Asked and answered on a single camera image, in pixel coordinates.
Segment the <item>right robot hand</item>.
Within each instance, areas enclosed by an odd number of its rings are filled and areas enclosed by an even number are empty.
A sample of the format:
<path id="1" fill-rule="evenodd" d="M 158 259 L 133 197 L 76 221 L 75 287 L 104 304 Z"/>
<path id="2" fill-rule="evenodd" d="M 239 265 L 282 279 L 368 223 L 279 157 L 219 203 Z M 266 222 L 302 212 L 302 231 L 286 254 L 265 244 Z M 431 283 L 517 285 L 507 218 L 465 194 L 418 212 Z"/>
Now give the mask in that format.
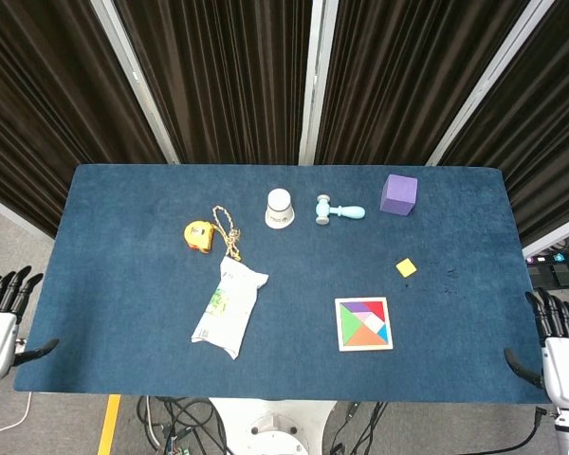
<path id="1" fill-rule="evenodd" d="M 569 302 L 541 287 L 527 292 L 525 298 L 534 315 L 541 372 L 528 370 L 509 348 L 504 349 L 505 361 L 520 379 L 545 391 L 557 408 L 569 410 Z"/>

